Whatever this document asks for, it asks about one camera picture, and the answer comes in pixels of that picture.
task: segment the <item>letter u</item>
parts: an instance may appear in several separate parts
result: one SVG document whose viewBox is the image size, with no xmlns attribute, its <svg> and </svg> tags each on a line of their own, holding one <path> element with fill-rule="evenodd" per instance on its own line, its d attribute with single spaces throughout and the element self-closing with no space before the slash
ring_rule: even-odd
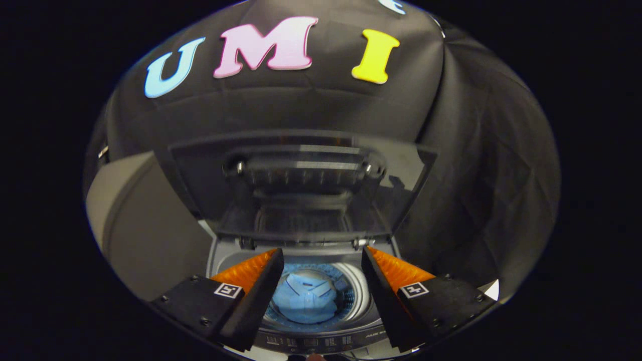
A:
<svg viewBox="0 0 642 361">
<path fill-rule="evenodd" d="M 147 98 L 158 98 L 159 96 L 165 95 L 174 90 L 174 88 L 187 78 L 192 68 L 196 47 L 203 41 L 205 41 L 205 37 L 192 40 L 178 49 L 178 52 L 180 52 L 178 69 L 174 75 L 165 80 L 161 79 L 162 68 L 165 65 L 165 60 L 167 60 L 172 53 L 167 53 L 154 60 L 154 62 L 147 67 L 147 79 L 145 80 L 145 95 Z"/>
</svg>

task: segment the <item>letter m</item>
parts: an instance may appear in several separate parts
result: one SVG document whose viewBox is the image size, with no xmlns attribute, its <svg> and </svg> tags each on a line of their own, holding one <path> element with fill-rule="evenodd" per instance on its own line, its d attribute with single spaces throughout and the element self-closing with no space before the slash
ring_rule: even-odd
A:
<svg viewBox="0 0 642 361">
<path fill-rule="evenodd" d="M 316 17 L 295 16 L 281 21 L 272 31 L 263 36 L 251 24 L 237 26 L 221 34 L 225 39 L 221 65 L 214 70 L 215 78 L 236 75 L 243 68 L 238 62 L 240 52 L 251 70 L 256 70 L 273 47 L 274 57 L 268 60 L 273 70 L 306 69 L 312 59 L 306 55 L 308 31 L 318 22 Z"/>
</svg>

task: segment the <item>letter i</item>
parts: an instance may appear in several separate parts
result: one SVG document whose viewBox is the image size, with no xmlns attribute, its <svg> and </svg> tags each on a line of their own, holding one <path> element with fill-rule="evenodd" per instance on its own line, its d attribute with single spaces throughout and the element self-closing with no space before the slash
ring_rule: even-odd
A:
<svg viewBox="0 0 642 361">
<path fill-rule="evenodd" d="M 352 69 L 352 76 L 375 84 L 388 81 L 386 65 L 392 48 L 399 46 L 399 40 L 381 31 L 366 29 L 363 36 L 368 39 L 361 64 Z"/>
</svg>

